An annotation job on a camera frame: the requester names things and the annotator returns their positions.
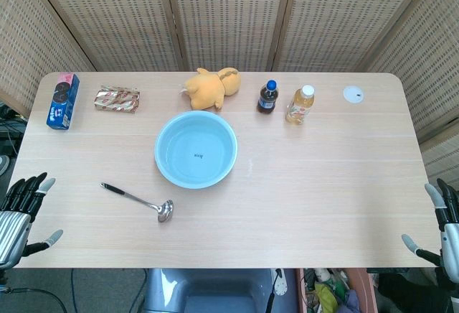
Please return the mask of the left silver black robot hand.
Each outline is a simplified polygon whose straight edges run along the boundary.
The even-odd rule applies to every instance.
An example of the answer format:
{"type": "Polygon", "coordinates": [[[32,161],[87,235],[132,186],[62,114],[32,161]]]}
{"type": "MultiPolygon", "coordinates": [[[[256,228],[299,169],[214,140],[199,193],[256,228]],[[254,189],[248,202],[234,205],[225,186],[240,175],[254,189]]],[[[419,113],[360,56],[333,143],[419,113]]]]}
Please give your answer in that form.
{"type": "Polygon", "coordinates": [[[1,270],[15,267],[22,258],[47,250],[63,235],[56,230],[42,242],[28,243],[28,236],[43,199],[55,184],[47,173],[20,179],[8,190],[1,203],[1,270]]]}

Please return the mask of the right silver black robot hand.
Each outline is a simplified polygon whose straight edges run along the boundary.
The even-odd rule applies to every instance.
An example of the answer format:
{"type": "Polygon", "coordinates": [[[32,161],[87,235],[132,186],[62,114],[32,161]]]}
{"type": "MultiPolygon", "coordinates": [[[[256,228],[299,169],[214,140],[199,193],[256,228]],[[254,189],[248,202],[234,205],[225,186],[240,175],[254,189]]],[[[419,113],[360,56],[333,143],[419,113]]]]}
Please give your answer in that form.
{"type": "Polygon", "coordinates": [[[444,180],[437,178],[438,191],[433,185],[425,184],[435,209],[440,231],[440,255],[419,247],[407,234],[402,234],[406,247],[419,258],[442,267],[453,283],[458,283],[458,193],[444,180]]]}

